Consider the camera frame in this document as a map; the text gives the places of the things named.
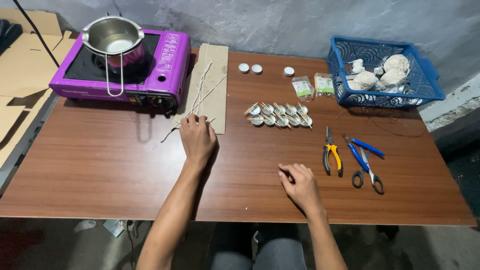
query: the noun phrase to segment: gray concrete wall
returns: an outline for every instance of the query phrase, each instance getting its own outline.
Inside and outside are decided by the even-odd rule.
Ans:
[[[77,31],[120,10],[155,29],[233,50],[325,58],[334,35],[417,44],[446,93],[480,71],[478,0],[21,0],[28,10],[57,12]],[[0,0],[1,7],[13,7]]]

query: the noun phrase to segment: purple portable gas stove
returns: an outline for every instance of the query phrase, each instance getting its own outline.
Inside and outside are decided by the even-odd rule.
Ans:
[[[143,29],[143,67],[124,74],[124,92],[120,75],[108,67],[110,92],[107,93],[105,61],[90,52],[80,34],[63,60],[49,86],[66,98],[127,101],[143,106],[176,109],[181,105],[190,60],[190,37],[185,33]]]

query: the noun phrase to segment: yellow-handled pliers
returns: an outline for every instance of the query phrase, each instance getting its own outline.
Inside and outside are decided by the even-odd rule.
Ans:
[[[325,172],[328,175],[330,175],[330,166],[328,166],[328,154],[330,153],[330,151],[332,151],[336,159],[336,164],[338,165],[338,176],[342,177],[343,162],[342,162],[342,159],[340,158],[340,155],[338,154],[338,148],[336,147],[336,145],[333,144],[332,133],[330,132],[330,129],[328,127],[327,127],[326,141],[327,141],[327,144],[324,145],[324,158],[323,158]]]

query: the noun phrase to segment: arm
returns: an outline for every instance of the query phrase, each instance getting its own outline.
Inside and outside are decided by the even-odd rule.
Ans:
[[[206,119],[191,114],[181,120],[180,136],[187,159],[145,240],[137,270],[171,268],[175,247],[192,214],[200,176],[216,144],[215,131]]]
[[[330,230],[312,171],[303,164],[280,164],[279,168],[281,171],[278,175],[288,197],[307,217],[317,270],[346,270],[347,266]]]

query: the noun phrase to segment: brown table surface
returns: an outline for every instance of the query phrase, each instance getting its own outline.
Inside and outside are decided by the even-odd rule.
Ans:
[[[240,74],[240,63],[260,64],[261,75]],[[417,110],[344,108],[334,98],[306,103],[313,129],[253,127],[243,115],[257,101],[297,104],[291,78],[327,73],[323,60],[230,52],[227,127],[202,185],[197,221],[305,221],[287,198],[279,163],[304,163],[315,174],[331,223],[476,225]],[[123,102],[60,98],[0,199],[0,215],[94,219],[154,219],[174,185],[185,154],[178,131],[165,143],[172,118]],[[344,176],[322,166],[325,127],[339,146]],[[371,167],[385,185],[374,192],[341,134],[372,144]],[[330,155],[330,165],[335,159]]]

